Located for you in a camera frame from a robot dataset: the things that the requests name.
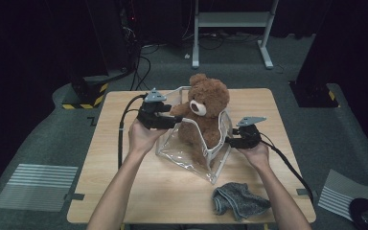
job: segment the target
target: teddy bear snout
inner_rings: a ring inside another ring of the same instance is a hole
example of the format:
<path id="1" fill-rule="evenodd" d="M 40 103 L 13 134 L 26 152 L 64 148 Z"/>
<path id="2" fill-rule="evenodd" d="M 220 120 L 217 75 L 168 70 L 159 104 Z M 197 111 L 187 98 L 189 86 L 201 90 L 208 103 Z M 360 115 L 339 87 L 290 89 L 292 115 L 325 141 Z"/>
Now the teddy bear snout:
<path id="1" fill-rule="evenodd" d="M 198 103 L 195 100 L 192 100 L 190 102 L 190 108 L 194 112 L 194 114 L 198 116 L 205 116 L 205 114 L 207 113 L 205 105 L 202 103 Z"/>

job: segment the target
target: white metal stand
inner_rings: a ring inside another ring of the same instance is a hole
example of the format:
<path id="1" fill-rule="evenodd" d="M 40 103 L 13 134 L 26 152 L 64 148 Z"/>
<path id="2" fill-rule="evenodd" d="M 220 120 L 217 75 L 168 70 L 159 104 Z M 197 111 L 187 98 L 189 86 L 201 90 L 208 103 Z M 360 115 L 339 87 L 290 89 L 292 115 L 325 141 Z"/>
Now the white metal stand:
<path id="1" fill-rule="evenodd" d="M 270 11 L 256 12 L 199 12 L 198 0 L 195 0 L 195 28 L 193 46 L 193 68 L 199 67 L 198 29 L 200 27 L 265 27 L 263 40 L 258 40 L 258 46 L 267 69 L 273 68 L 268 51 L 265 47 L 270 35 L 279 0 L 273 0 Z"/>

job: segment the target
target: folded sock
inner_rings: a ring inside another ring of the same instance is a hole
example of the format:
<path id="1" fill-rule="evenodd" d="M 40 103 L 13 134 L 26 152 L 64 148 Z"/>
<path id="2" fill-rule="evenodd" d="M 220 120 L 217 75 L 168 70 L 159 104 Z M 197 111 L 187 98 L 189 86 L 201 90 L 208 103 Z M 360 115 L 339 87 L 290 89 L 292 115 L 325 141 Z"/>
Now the folded sock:
<path id="1" fill-rule="evenodd" d="M 216 188 L 213 192 L 213 200 L 216 203 L 218 215 L 222 215 L 227 209 L 232 208 L 237 221 L 262 214 L 270 208 L 270 202 L 250 193 L 247 184 L 234 182 Z"/>

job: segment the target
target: brown teddy bear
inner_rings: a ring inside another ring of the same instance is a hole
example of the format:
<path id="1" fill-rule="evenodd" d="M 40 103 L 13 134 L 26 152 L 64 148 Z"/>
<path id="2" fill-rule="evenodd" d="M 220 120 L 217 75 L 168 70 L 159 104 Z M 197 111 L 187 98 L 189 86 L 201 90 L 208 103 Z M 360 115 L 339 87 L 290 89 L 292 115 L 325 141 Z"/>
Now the brown teddy bear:
<path id="1" fill-rule="evenodd" d="M 229 103 L 229 91 L 220 80 L 209 79 L 205 74 L 191 76 L 190 86 L 188 101 L 174 106 L 171 115 L 194 120 L 199 126 L 205 144 L 211 149 L 219 143 L 219 114 Z M 178 130 L 180 140 L 195 147 L 193 160 L 205 165 L 206 160 L 197 133 L 196 126 L 185 122 Z"/>

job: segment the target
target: clear plastic bag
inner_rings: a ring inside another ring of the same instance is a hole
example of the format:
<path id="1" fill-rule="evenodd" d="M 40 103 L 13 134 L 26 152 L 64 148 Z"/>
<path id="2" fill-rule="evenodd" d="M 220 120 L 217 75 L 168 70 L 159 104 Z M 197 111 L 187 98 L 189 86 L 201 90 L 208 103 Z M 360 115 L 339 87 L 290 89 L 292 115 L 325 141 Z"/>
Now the clear plastic bag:
<path id="1" fill-rule="evenodd" d="M 187 93 L 190 88 L 190 86 L 182 86 L 166 94 L 165 104 L 174 106 L 182 104 L 183 100 L 187 101 Z M 159 138 L 156 154 L 215 184 L 231 150 L 229 144 L 225 143 L 225 137 L 232 137 L 232 122 L 227 111 L 221 111 L 218 119 L 220 140 L 213 148 L 207 148 L 196 122 L 184 118 L 180 124 L 176 124 L 174 128 Z M 181 126 L 194 126 L 198 130 L 199 146 L 186 144 L 180 140 L 178 131 Z"/>

